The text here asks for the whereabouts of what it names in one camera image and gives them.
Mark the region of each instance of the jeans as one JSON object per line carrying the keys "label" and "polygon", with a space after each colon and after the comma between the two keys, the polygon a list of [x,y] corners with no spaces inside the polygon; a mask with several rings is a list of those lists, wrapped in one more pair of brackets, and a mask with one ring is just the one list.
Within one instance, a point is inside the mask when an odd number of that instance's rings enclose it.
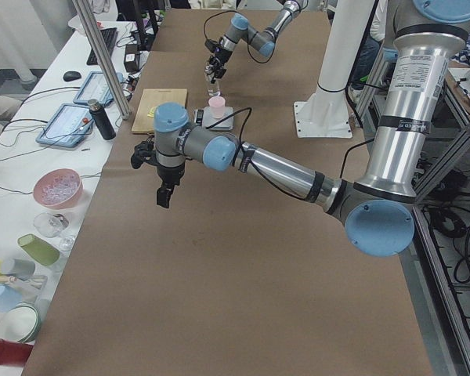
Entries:
{"label": "jeans", "polygon": [[371,69],[378,55],[380,48],[379,42],[376,42],[370,35],[367,36],[365,43],[360,50],[359,59],[352,75],[352,89],[362,90],[363,85],[360,83],[371,72]]}

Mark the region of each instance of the blue joint cap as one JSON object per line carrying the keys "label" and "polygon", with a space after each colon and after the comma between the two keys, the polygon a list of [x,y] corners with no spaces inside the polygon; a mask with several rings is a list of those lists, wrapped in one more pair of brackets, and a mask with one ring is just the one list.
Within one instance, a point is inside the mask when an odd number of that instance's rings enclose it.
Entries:
{"label": "blue joint cap", "polygon": [[413,0],[425,17],[442,24],[470,21],[470,0]]}
{"label": "blue joint cap", "polygon": [[259,53],[261,53],[264,57],[268,57],[272,54],[274,49],[275,43],[267,42],[259,49]]}
{"label": "blue joint cap", "polygon": [[247,30],[249,28],[249,20],[237,13],[232,17],[232,25],[239,30]]}
{"label": "blue joint cap", "polygon": [[232,163],[236,146],[225,136],[217,136],[204,149],[204,165],[216,171],[225,171]]}
{"label": "blue joint cap", "polygon": [[413,240],[414,220],[409,210],[398,202],[372,200],[350,212],[345,231],[363,253],[386,257],[407,248]]}
{"label": "blue joint cap", "polygon": [[155,132],[173,132],[188,123],[186,108],[178,103],[167,102],[161,104],[155,110]]}
{"label": "blue joint cap", "polygon": [[383,48],[383,59],[389,63],[395,63],[399,58],[399,52],[396,49]]}

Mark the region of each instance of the wooden cutting board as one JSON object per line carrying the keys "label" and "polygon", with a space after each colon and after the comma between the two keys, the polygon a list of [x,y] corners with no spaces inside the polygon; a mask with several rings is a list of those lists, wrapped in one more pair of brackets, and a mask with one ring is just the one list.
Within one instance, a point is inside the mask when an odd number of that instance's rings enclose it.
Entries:
{"label": "wooden cutting board", "polygon": [[176,102],[185,106],[187,93],[186,89],[144,89],[131,132],[139,135],[153,133],[154,108],[166,102]]}

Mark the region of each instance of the pink bowl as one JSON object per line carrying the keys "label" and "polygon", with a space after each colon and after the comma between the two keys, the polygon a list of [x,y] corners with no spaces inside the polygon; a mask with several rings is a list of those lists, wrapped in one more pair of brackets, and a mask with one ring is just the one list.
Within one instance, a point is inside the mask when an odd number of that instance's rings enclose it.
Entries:
{"label": "pink bowl", "polygon": [[72,208],[84,188],[80,175],[69,168],[60,168],[42,176],[33,188],[33,198],[49,209]]}

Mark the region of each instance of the robotic arm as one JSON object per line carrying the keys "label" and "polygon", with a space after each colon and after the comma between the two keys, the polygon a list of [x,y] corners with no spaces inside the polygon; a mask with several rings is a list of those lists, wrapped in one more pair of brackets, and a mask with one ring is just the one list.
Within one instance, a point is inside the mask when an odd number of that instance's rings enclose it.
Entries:
{"label": "robotic arm", "polygon": [[385,46],[392,43],[399,57],[363,177],[354,183],[330,179],[256,145],[240,145],[233,135],[196,126],[183,107],[166,103],[155,112],[154,145],[139,144],[132,157],[135,168],[143,162],[157,167],[163,181],[157,203],[168,208],[187,156],[217,171],[232,165],[318,204],[341,221],[350,241],[369,255],[405,249],[414,235],[409,208],[416,193],[411,180],[448,61],[468,37],[470,1],[390,0],[389,7]]}
{"label": "robotic arm", "polygon": [[[279,0],[283,4],[282,10],[273,23],[262,33],[249,24],[247,18],[236,13],[230,26],[218,42],[212,39],[205,41],[205,46],[212,53],[205,66],[205,79],[210,85],[218,85],[216,80],[226,73],[225,64],[228,63],[237,43],[243,39],[253,49],[264,57],[269,57],[275,49],[275,42],[285,27],[296,18],[303,9],[303,2],[308,0]],[[211,96],[219,95],[219,89],[209,92]]]}

